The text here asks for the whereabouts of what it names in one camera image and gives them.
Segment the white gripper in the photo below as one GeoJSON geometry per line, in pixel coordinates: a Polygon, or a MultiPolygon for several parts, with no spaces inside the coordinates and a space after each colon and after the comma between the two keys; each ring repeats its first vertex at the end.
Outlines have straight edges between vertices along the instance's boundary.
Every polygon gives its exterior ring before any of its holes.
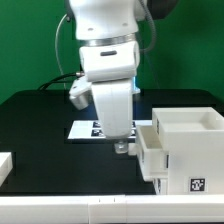
{"type": "Polygon", "coordinates": [[[92,84],[94,104],[103,134],[114,143],[115,152],[128,152],[133,119],[132,80],[123,79],[92,84]]]}

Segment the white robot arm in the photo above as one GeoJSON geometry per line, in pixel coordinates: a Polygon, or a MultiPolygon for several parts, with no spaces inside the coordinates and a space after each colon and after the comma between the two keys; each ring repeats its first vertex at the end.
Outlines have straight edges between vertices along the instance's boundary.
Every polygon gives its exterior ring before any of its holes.
{"type": "Polygon", "coordinates": [[[70,89],[70,100],[79,110],[93,100],[106,139],[115,151],[128,151],[133,121],[134,77],[140,54],[152,50],[156,38],[141,49],[136,40],[139,21],[163,19],[179,0],[68,0],[76,22],[76,39],[83,75],[70,89]]]}

